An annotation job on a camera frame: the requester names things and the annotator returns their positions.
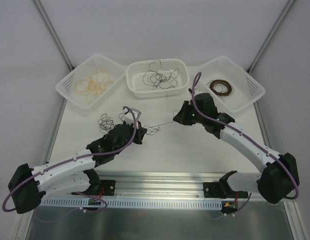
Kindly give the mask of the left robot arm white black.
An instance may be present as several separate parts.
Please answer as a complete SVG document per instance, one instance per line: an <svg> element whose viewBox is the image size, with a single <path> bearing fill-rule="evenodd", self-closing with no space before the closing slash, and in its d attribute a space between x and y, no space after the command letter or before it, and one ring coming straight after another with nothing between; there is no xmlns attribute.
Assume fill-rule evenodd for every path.
<svg viewBox="0 0 310 240"><path fill-rule="evenodd" d="M131 143L141 145L146 133L139 121L123 122L64 160L35 167L20 165L8 183L14 211L28 213L42 201L63 194L97 196L102 184L95 169L112 161Z"/></svg>

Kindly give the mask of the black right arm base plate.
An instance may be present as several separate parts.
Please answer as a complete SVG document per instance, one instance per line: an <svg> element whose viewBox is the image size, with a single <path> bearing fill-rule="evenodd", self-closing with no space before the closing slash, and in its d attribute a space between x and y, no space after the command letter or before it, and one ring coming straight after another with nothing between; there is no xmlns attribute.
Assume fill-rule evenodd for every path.
<svg viewBox="0 0 310 240"><path fill-rule="evenodd" d="M234 191L231 190L228 186L223 186L220 182L204 182L202 185L205 198L246 199L249 196L247 191Z"/></svg>

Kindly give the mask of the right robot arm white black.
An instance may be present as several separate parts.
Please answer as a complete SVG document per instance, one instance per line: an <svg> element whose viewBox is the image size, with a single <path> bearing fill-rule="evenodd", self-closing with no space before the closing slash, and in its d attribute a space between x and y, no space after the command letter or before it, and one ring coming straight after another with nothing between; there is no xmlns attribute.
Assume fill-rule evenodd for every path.
<svg viewBox="0 0 310 240"><path fill-rule="evenodd" d="M288 199L288 195L298 188L300 180L295 157L257 143L244 133L234 118L218 111L209 93L185 100L173 121L184 126L202 125L208 133L234 147L258 169L256 174L232 170L223 175L216 189L219 198L229 198L236 192L250 192L276 204Z"/></svg>

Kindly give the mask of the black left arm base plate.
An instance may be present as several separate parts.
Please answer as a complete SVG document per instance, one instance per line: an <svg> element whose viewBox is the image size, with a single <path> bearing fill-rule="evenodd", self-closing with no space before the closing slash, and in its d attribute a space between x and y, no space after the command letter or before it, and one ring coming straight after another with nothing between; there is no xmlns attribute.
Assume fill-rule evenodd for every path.
<svg viewBox="0 0 310 240"><path fill-rule="evenodd" d="M81 193L89 196L114 196L116 190L115 180L101 180L99 184L91 184L87 190Z"/></svg>

